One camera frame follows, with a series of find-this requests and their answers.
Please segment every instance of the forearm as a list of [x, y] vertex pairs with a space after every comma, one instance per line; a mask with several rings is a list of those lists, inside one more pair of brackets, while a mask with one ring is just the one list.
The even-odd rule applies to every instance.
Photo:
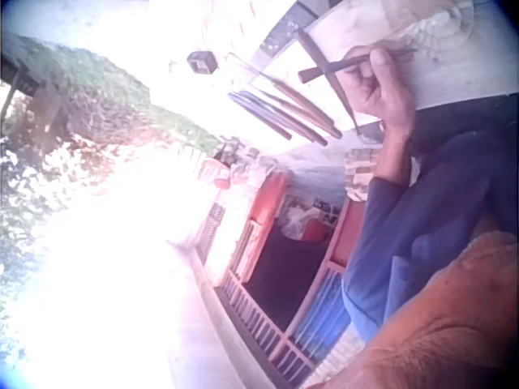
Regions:
[[407, 151], [407, 136], [386, 131], [374, 176], [398, 185], [408, 186], [411, 157]]

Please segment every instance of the skin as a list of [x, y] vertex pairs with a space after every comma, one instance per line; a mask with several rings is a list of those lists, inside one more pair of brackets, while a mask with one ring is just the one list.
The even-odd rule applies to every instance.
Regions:
[[[383, 48], [358, 47], [346, 57], [363, 53], [370, 53], [370, 63], [339, 80], [355, 110], [385, 122], [375, 175], [407, 184], [413, 98]], [[482, 220], [458, 259], [401, 307], [347, 368], [312, 388], [483, 387], [487, 372], [504, 367], [517, 346], [517, 239], [493, 229], [491, 218]]]

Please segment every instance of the blue shirt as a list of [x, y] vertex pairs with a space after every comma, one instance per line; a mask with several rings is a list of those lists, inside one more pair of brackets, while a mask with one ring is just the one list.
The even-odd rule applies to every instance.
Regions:
[[422, 165], [417, 182], [371, 180], [364, 224], [343, 276], [343, 298], [364, 341], [470, 241], [483, 212], [517, 235], [517, 154], [487, 132], [458, 135]]

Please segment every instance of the wooden workpiece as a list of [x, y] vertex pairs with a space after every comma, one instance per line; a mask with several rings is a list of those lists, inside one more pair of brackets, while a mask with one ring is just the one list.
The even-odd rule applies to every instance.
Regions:
[[[418, 14], [431, 13], [431, 10], [437, 9], [438, 3], [450, 2], [428, 0]], [[418, 51], [411, 62], [402, 65], [402, 76], [415, 95], [417, 109], [518, 92], [517, 34], [499, 7], [493, 2], [476, 2], [471, 15], [471, 1], [454, 3], [469, 13], [469, 20], [463, 22], [457, 33], [453, 23], [449, 23], [449, 13], [436, 12], [431, 22], [433, 28], [445, 26], [435, 30], [438, 35], [444, 35], [438, 40], [431, 41], [430, 37], [428, 41], [423, 39], [419, 31], [421, 25], [415, 24], [416, 19], [409, 16], [416, 15], [417, 10], [405, 13], [413, 6], [410, 0], [345, 0], [306, 31], [330, 62], [342, 59], [356, 45], [402, 37], [411, 41], [410, 47]], [[295, 41], [272, 61], [264, 73], [287, 82], [301, 92], [334, 120], [337, 129], [352, 129], [354, 125], [349, 115], [325, 77], [306, 85], [299, 82], [298, 71], [314, 65]], [[265, 79], [257, 78], [253, 84], [280, 96]], [[377, 120], [360, 113], [356, 113], [356, 118], [359, 125]]]

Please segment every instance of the hand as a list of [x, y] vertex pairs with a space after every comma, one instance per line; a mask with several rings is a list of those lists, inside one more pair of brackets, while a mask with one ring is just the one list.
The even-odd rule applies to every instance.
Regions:
[[352, 108], [384, 121], [386, 135], [404, 139], [414, 129], [413, 97], [398, 79], [395, 62], [386, 49], [359, 46], [345, 58], [370, 54], [370, 61], [337, 73]]

